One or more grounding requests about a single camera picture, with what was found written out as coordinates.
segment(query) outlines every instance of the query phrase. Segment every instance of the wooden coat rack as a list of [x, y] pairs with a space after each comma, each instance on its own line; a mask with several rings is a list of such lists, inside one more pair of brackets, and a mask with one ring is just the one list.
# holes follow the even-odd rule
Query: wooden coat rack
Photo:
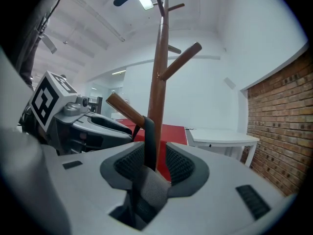
[[[148, 118], [152, 119], [155, 123], [157, 164], [161, 140], [166, 81], [192, 57], [194, 57], [202, 49], [202, 47], [199, 43], [196, 42], [191, 45], [191, 47], [189, 47], [183, 54], [181, 54], [180, 49], [168, 44], [168, 13], [172, 10], [184, 7], [185, 4], [181, 3], [173, 7], [168, 7], [168, 0], [163, 0], [163, 2], [162, 0], [156, 0], [153, 5], [158, 5], [161, 13], [161, 20], [156, 41], [156, 53], [152, 73]], [[167, 67], [168, 51], [181, 54], [169, 67]], [[144, 117], [129, 104], [127, 104], [118, 94], [112, 93], [106, 102], [133, 123], [144, 129]]]

